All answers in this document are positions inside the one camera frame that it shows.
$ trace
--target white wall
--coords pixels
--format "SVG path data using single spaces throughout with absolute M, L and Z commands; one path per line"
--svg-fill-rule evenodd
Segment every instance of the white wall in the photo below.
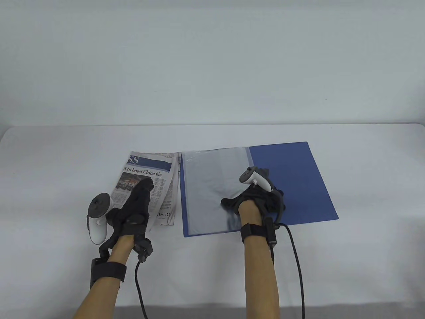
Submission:
M 424 1 L 242 3 L 3 0 L 1 122 L 425 119 Z
M 8 126 L 0 124 L 0 141 L 1 141 L 4 133 L 7 131 L 8 128 L 9 128 Z

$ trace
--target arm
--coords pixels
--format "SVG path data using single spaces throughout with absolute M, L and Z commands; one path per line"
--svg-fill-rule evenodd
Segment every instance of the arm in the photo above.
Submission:
M 109 262 L 127 262 L 134 246 L 134 236 L 122 236 L 112 249 Z M 117 278 L 98 279 L 78 308 L 74 319 L 112 319 L 116 296 L 121 281 Z
M 242 225 L 262 225 L 260 211 L 254 201 L 239 206 Z M 247 319 L 278 319 L 279 293 L 270 249 L 264 237 L 245 238 L 245 291 Z

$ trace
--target black cable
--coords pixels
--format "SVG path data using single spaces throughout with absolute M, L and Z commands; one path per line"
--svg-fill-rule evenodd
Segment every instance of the black cable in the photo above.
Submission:
M 289 235 L 289 238 L 291 240 L 292 249 L 294 250 L 295 261 L 297 262 L 298 275 L 300 277 L 302 319 L 305 319 L 305 317 L 306 317 L 306 306 L 304 304 L 303 276 L 301 275 L 300 261 L 298 260 L 298 254 L 297 254 L 297 250 L 295 249 L 294 239 L 292 237 L 291 231 L 289 230 L 289 227 L 288 226 L 286 226 L 283 223 L 279 223 L 279 224 L 277 224 L 277 226 L 283 226 L 283 227 L 285 227 L 286 230 L 288 231 L 288 235 Z M 273 248 L 271 248 L 270 250 L 271 250 L 271 253 L 272 253 L 272 259 L 274 259 Z
M 272 256 L 273 265 L 275 265 L 275 252 L 273 251 L 273 246 L 269 245 L 269 248 L 270 248 L 270 254 Z
M 145 306 L 143 304 L 142 293 L 140 292 L 139 281 L 137 280 L 137 271 L 139 270 L 139 266 L 140 266 L 140 262 L 137 263 L 136 269 L 134 270 L 134 282 L 136 283 L 137 293 L 139 294 L 139 301 L 140 301 L 140 306 L 141 306 L 142 311 L 143 311 L 143 316 L 144 316 L 145 319 L 148 319 L 147 314 L 146 314 L 146 310 L 144 308 Z

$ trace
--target white tablecloth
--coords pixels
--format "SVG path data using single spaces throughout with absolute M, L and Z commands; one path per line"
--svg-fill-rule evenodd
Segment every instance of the white tablecloth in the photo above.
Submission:
M 13 127 L 0 142 L 1 317 L 65 317 L 79 306 L 97 256 L 87 207 L 98 193 L 112 191 L 130 151 L 298 141 L 309 142 L 340 218 L 291 227 L 307 316 L 398 318 L 407 311 L 413 318 L 425 297 L 425 128 L 419 124 Z M 139 280 L 156 318 L 170 315 L 164 309 L 181 318 L 244 316 L 239 233 L 184 238 L 178 211 L 174 226 L 155 227 L 149 237 L 154 252 Z M 284 229 L 277 238 L 280 304 L 297 306 L 284 313 L 298 318 L 293 252 Z M 136 259 L 133 253 L 117 299 L 122 317 L 133 308 L 141 316 Z M 194 312 L 198 307 L 206 308 Z M 372 310 L 359 312 L 367 307 Z

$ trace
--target wrist strap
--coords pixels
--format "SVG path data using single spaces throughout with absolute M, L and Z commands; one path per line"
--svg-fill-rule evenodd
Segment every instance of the wrist strap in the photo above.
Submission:
M 91 270 L 91 286 L 102 277 L 117 278 L 124 282 L 127 266 L 119 262 L 103 262 L 95 265 Z
M 264 226 L 245 224 L 241 227 L 242 242 L 245 243 L 245 238 L 248 236 L 261 236 L 267 239 L 267 230 Z

